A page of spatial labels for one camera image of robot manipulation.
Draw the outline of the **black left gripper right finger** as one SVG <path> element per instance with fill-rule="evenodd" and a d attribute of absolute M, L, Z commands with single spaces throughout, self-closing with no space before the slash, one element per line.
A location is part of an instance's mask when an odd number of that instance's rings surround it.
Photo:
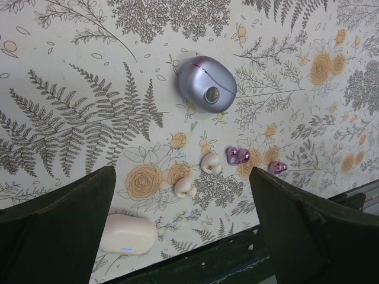
<path fill-rule="evenodd" d="M 278 283 L 378 283 L 378 217 L 260 168 L 250 185 Z"/>

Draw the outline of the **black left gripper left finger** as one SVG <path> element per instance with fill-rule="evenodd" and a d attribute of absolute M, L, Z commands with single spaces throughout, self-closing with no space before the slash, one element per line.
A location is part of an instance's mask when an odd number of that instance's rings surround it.
<path fill-rule="evenodd" d="M 88 283 L 115 182 L 104 166 L 1 210 L 1 283 Z"/>

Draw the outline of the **purple metallic earbud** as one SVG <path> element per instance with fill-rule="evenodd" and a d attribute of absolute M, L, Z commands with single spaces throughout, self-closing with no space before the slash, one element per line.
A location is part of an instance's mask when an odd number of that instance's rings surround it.
<path fill-rule="evenodd" d="M 248 149 L 229 147 L 226 150 L 226 156 L 229 165 L 238 166 L 247 163 L 250 160 L 250 151 Z"/>
<path fill-rule="evenodd" d="M 268 170 L 272 175 L 278 175 L 287 170 L 287 165 L 281 161 L 274 161 L 269 164 Z"/>

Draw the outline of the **lavender earbud charging case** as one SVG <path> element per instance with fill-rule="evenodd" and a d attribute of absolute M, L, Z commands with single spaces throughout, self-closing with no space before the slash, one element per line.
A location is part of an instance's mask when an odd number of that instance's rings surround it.
<path fill-rule="evenodd" d="M 208 56 L 196 56 L 180 68 L 181 95 L 203 112 L 216 114 L 228 110 L 237 94 L 237 83 L 230 71 Z"/>

